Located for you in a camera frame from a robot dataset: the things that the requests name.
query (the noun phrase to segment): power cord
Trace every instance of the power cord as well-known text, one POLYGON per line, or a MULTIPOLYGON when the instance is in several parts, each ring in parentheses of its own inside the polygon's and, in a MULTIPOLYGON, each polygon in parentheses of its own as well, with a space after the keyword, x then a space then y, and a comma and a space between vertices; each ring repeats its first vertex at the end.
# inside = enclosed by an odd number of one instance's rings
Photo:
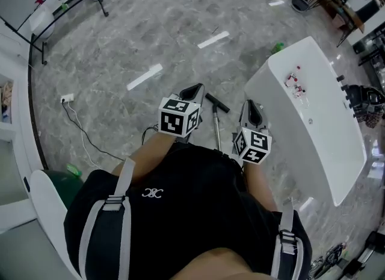
POLYGON ((82 128, 81 126, 79 126, 74 120, 71 119, 70 114, 68 113, 66 107, 64 106, 64 101, 62 101, 61 104, 63 105, 63 108, 65 109, 65 111, 66 111, 66 113, 67 113, 67 116, 68 116, 69 120, 70 120, 71 122, 73 122, 73 123, 74 123, 74 124, 75 124, 75 125, 82 131, 82 132, 84 132, 85 136, 87 137, 87 140, 90 142, 90 144, 91 144, 93 147, 95 147, 99 152, 101 152, 101 153, 103 153, 103 154, 106 154, 106 155, 109 155, 109 156, 111 156, 111 157, 113 157, 113 158, 115 158, 115 159, 124 161, 124 159, 121 159, 121 158, 119 158, 119 157, 116 157, 116 156, 114 156, 113 154, 110 154, 109 152, 102 151, 102 150, 101 150, 100 148, 98 148, 94 143, 92 143, 91 140, 90 140, 90 138, 89 138, 89 136, 88 136, 88 134, 83 130, 83 128, 82 128))
MULTIPOLYGON (((76 120, 78 121, 78 123, 79 123, 79 126, 81 127, 82 126, 82 124, 80 123, 80 120, 78 119, 78 114, 76 113, 76 111, 73 109, 73 108, 71 108, 71 106, 70 106, 70 103, 68 102, 67 103, 68 104, 68 107, 74 112, 74 114, 75 114, 75 117, 76 117, 76 120)), ((92 159, 91 159, 91 156, 90 156, 90 154, 88 153, 88 150, 87 150, 87 148, 85 148, 85 145, 84 145, 84 138, 83 138, 83 131, 80 131, 80 135, 82 136, 82 144, 83 144, 83 148, 84 148, 84 150, 85 150, 85 153, 87 154, 87 156, 88 156, 88 159, 90 160, 90 162, 91 162, 91 164, 94 166, 94 167, 97 167, 98 169, 100 169, 100 170, 102 170, 102 168, 101 167, 99 167, 97 164, 95 164, 93 161, 92 161, 92 159)))
POLYGON ((147 130, 150 130, 150 129, 158 131, 158 124, 153 125, 151 127, 147 127, 146 130, 144 130, 144 132, 142 134, 142 145, 144 144, 144 138, 146 137, 146 132, 147 132, 147 130))

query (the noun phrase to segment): metal rack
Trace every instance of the metal rack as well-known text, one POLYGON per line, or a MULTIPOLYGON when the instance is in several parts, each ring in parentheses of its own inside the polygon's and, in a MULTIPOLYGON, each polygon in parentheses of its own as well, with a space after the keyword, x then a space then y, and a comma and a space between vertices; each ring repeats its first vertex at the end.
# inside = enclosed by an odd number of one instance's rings
MULTIPOLYGON (((27 16, 27 18, 20 24, 20 26, 18 28, 15 28, 14 26, 12 26, 12 24, 10 24, 6 19, 4 19, 1 15, 0 15, 0 19, 2 19, 5 23, 5 26, 7 26, 9 29, 12 30, 12 32, 14 32, 15 34, 17 34, 20 38, 22 38, 24 41, 26 41, 27 43, 29 43, 33 48, 35 48, 36 50, 38 50, 41 54, 42 54, 42 64, 43 65, 47 65, 47 61, 44 59, 44 45, 46 44, 45 42, 42 42, 42 47, 39 48, 37 45, 36 45, 36 41, 43 35, 43 33, 48 30, 48 28, 50 28, 58 19, 60 19, 62 16, 64 16, 69 10, 71 10, 73 7, 75 7, 76 5, 78 5, 80 2, 82 2, 83 0, 77 0, 76 2, 74 2, 69 8, 67 8, 66 10, 64 10, 59 16, 57 16, 39 35, 36 35, 35 37, 32 38, 32 40, 28 40, 27 38, 25 38, 23 35, 21 35, 21 33, 19 33, 19 30, 20 28, 23 26, 23 24, 29 19, 29 17, 33 14, 33 12, 36 10, 34 10, 31 14, 29 14, 27 16)), ((103 11, 103 14, 105 17, 108 17, 108 12, 105 11, 104 7, 103 7, 103 0, 97 0, 98 3, 100 4, 100 7, 102 8, 102 11, 103 11)))

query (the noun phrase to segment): backpack strap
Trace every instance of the backpack strap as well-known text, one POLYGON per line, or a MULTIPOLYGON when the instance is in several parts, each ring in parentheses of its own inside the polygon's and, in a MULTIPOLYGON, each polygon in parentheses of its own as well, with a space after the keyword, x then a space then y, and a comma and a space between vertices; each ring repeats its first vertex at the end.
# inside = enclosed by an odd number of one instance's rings
POLYGON ((283 206, 279 233, 276 237, 271 276, 279 280, 298 280, 303 265, 303 243, 292 233, 294 208, 292 200, 283 206))
POLYGON ((119 176, 118 183, 115 188, 114 194, 108 196, 107 200, 99 200, 93 206, 87 217, 81 241, 79 245, 79 271, 82 279, 86 280, 86 264, 87 264, 87 251, 90 243, 97 243, 97 240, 92 239, 93 229, 98 217, 103 221, 103 213, 117 213, 116 217, 122 215, 122 230, 120 238, 120 248, 111 249, 111 251, 119 252, 119 271, 117 271, 118 278, 116 280, 127 280, 129 276, 129 260, 130 260, 130 249, 131 249, 131 205, 126 191, 128 190, 131 180, 132 173, 134 172, 135 162, 130 158, 127 158, 122 172, 119 176), (123 213, 118 213, 123 206, 123 213))

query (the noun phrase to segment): black shirt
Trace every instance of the black shirt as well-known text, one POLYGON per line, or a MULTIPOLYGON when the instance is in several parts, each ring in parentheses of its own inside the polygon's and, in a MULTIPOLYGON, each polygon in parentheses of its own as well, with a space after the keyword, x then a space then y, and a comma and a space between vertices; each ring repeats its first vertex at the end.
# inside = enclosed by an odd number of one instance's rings
MULTIPOLYGON (((272 213, 237 184, 241 168, 222 154, 198 146, 170 152, 140 185, 126 192, 131 203, 130 279, 170 279, 203 252, 225 247, 253 272, 270 274, 281 213, 272 213)), ((64 229, 70 260, 78 251, 93 204, 113 194, 117 177, 90 174, 68 210, 64 229)), ((304 243, 304 266, 312 249, 297 212, 293 233, 304 243)), ((301 273, 305 279, 307 272, 301 273)))

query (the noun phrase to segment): marble floor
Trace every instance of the marble floor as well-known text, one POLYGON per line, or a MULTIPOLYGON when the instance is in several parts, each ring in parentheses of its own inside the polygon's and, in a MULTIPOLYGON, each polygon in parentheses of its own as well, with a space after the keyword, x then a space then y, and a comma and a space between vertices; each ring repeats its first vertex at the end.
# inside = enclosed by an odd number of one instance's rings
MULTIPOLYGON (((60 95, 74 93, 72 107, 92 141, 123 157, 139 147, 142 132, 157 123, 162 97, 181 82, 202 82, 231 109, 229 114, 220 114, 223 149, 229 154, 231 133, 245 100, 243 86, 263 65, 275 43, 287 46, 312 36, 347 83, 368 83, 351 46, 345 42, 336 47, 340 31, 322 8, 298 14, 287 0, 275 7, 269 5, 275 1, 105 0, 109 17, 104 17, 99 5, 89 0, 68 12, 48 40, 48 65, 41 66, 37 54, 33 61, 35 118, 49 167, 65 170, 66 164, 72 163, 83 171, 83 178, 95 169, 83 150, 79 129, 60 104, 60 95), (230 36, 204 49, 197 47, 223 31, 230 36), (158 63, 163 67, 160 73, 127 91, 128 83, 158 63)), ((191 142, 214 148, 211 106, 206 101, 202 116, 203 124, 191 142)), ((277 144, 273 143, 264 162, 277 202, 294 198, 314 257, 342 241, 348 243, 348 257, 353 257, 378 225, 382 191, 380 182, 367 175, 372 146, 382 142, 381 127, 363 126, 362 131, 368 167, 337 208, 311 201, 297 189, 277 144)), ((101 168, 111 170, 119 162, 88 142, 85 145, 101 168)))

